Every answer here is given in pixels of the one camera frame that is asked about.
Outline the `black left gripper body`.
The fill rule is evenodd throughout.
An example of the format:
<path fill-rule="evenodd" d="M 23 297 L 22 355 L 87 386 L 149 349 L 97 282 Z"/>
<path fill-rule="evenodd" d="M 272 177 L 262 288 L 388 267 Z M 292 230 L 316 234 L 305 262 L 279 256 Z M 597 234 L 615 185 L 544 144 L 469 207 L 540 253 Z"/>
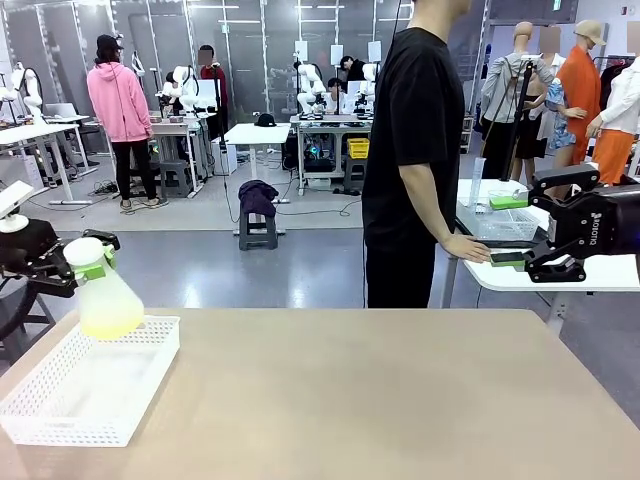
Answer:
<path fill-rule="evenodd" d="M 37 293 L 67 295 L 63 248 L 49 222 L 31 219 L 23 229 L 1 234 L 1 276 L 26 279 Z"/>

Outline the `person's right hand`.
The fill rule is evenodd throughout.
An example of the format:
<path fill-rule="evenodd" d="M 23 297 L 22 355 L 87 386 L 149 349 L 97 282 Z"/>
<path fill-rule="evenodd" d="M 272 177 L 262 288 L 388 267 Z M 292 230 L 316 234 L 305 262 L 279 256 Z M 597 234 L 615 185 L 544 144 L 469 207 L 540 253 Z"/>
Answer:
<path fill-rule="evenodd" d="M 441 246 L 450 255 L 474 263 L 490 261 L 490 249 L 478 242 L 474 237 L 462 234 L 451 234 Z"/>

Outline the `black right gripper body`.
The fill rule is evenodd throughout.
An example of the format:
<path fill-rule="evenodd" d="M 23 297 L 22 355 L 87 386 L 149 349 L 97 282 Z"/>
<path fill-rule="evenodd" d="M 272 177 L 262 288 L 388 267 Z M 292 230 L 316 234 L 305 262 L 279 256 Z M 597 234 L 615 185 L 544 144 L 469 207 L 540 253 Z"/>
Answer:
<path fill-rule="evenodd" d="M 560 202 L 548 234 L 570 256 L 638 254 L 639 185 L 598 187 Z"/>

